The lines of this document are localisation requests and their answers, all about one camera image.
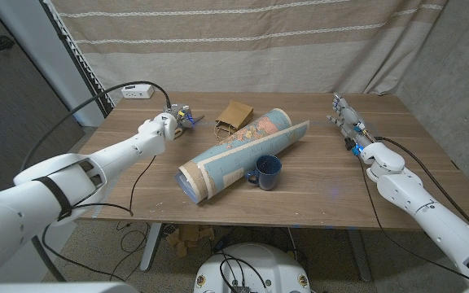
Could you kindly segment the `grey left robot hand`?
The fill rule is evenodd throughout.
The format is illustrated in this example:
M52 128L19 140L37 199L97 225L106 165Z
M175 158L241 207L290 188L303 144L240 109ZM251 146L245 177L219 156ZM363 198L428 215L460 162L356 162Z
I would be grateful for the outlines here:
M177 128L185 131L194 126L197 121L192 115L191 107L185 103L174 103L164 108L165 112L173 115L177 120Z

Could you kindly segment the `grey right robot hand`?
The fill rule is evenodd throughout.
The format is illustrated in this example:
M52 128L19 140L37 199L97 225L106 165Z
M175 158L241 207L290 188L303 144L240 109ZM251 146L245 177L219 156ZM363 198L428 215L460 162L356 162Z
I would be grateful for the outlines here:
M375 142L362 117L342 95L334 93L332 109L337 116L327 116L327 119L339 127L345 138L362 148Z

